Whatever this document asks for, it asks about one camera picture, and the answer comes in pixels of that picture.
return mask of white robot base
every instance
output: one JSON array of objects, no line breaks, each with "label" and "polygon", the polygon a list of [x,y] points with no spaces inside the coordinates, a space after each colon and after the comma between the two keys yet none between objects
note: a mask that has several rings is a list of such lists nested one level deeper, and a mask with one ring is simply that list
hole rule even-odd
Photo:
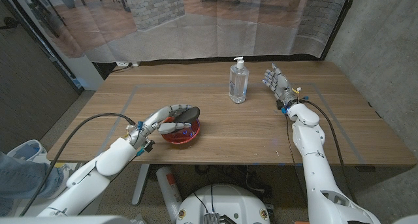
[{"label": "white robot base", "polygon": [[218,224],[221,221],[230,224],[270,224],[263,202],[244,188],[230,184],[207,185],[192,193],[180,205],[176,223]]}]

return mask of jeans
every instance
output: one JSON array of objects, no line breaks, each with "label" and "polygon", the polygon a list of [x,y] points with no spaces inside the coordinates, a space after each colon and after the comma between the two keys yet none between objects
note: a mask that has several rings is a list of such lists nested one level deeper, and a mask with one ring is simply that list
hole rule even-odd
[{"label": "jeans", "polygon": [[[13,208],[14,199],[30,199],[45,177],[49,165],[14,159],[0,152],[0,217]],[[38,197],[49,197],[64,179],[60,168],[53,168]]]}]

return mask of robotic arm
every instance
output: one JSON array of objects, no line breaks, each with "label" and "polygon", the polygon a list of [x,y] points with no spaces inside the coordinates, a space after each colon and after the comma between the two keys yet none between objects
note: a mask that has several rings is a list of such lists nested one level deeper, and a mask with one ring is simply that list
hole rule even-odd
[{"label": "robotic arm", "polygon": [[79,168],[67,181],[69,189],[43,210],[38,217],[75,216],[109,185],[108,176],[119,173],[135,156],[152,149],[154,141],[147,137],[156,129],[161,134],[191,127],[190,123],[161,123],[169,116],[179,116],[191,106],[176,104],[154,112],[144,122],[128,126],[127,134],[110,148]]},{"label": "robotic arm", "polygon": [[319,126],[319,116],[299,103],[294,90],[272,64],[263,80],[281,102],[282,112],[292,124],[293,142],[302,155],[306,190],[308,192],[308,215],[311,224],[380,224],[371,212],[355,204],[336,185],[323,149],[325,134]]}]

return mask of red bowl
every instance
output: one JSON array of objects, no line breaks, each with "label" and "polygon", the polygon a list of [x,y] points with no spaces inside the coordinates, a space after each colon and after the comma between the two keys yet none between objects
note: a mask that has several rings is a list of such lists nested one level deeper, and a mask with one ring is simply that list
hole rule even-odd
[{"label": "red bowl", "polygon": [[[168,117],[165,119],[164,123],[171,123],[174,120],[174,117]],[[201,126],[199,123],[199,120],[195,120],[190,128],[187,129],[180,129],[179,131],[175,133],[168,133],[165,135],[162,135],[164,140],[167,142],[173,143],[173,144],[185,144],[187,142],[190,142],[193,138],[196,137],[196,135],[201,130]]]}]

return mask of hand sanitizer bottle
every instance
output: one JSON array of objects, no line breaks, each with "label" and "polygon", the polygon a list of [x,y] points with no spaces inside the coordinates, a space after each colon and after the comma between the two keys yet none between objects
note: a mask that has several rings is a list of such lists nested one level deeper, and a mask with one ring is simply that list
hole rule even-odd
[{"label": "hand sanitizer bottle", "polygon": [[234,103],[243,103],[246,100],[249,71],[244,66],[243,57],[236,57],[236,64],[231,66],[229,74],[229,97]]}]

